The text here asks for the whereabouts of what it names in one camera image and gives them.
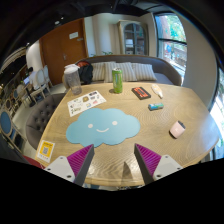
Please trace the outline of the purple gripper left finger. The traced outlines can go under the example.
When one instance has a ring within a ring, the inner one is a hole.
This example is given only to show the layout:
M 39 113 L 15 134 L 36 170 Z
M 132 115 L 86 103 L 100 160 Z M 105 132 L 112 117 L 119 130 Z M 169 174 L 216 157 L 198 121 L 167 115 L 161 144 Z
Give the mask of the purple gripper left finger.
M 45 171 L 82 186 L 93 156 L 94 145 L 89 145 L 68 157 L 59 156 L 45 168 Z

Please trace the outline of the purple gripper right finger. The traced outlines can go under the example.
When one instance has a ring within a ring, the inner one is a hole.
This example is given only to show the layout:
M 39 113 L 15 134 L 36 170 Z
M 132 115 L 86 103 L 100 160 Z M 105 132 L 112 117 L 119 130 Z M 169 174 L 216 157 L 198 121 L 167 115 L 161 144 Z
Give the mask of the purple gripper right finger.
M 171 156 L 161 156 L 139 144 L 134 146 L 134 154 L 145 184 L 160 180 L 182 169 L 182 166 Z

